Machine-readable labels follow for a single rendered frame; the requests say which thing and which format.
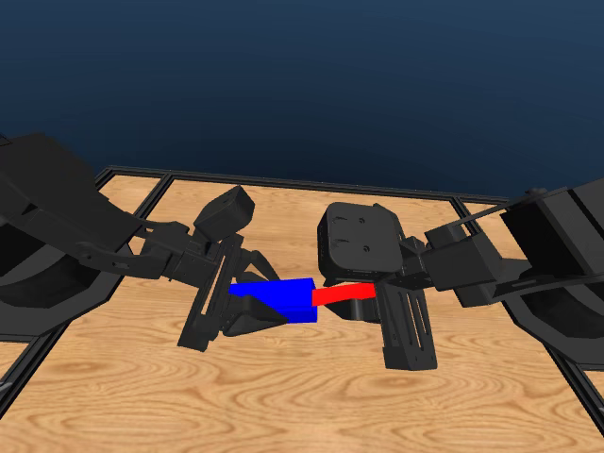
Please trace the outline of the thin red peg bar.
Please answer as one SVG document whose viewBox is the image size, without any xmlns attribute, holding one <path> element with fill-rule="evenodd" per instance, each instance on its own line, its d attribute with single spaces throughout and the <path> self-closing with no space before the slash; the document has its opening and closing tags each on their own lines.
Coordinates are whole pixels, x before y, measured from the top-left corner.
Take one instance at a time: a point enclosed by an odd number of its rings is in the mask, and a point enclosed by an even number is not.
<svg viewBox="0 0 604 453">
<path fill-rule="evenodd" d="M 311 304 L 319 307 L 345 300 L 365 300 L 375 297 L 374 283 L 354 283 L 314 289 L 311 292 Z"/>
</svg>

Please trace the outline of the blue hollow socket block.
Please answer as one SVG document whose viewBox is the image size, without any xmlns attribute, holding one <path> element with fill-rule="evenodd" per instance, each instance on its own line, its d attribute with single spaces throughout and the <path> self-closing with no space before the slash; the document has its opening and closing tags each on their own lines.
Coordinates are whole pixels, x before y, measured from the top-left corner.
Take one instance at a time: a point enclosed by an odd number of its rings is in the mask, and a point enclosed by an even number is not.
<svg viewBox="0 0 604 453">
<path fill-rule="evenodd" d="M 316 323 L 317 308 L 312 305 L 315 284 L 311 277 L 232 283 L 229 293 L 251 295 L 285 316 L 289 324 Z"/>
</svg>

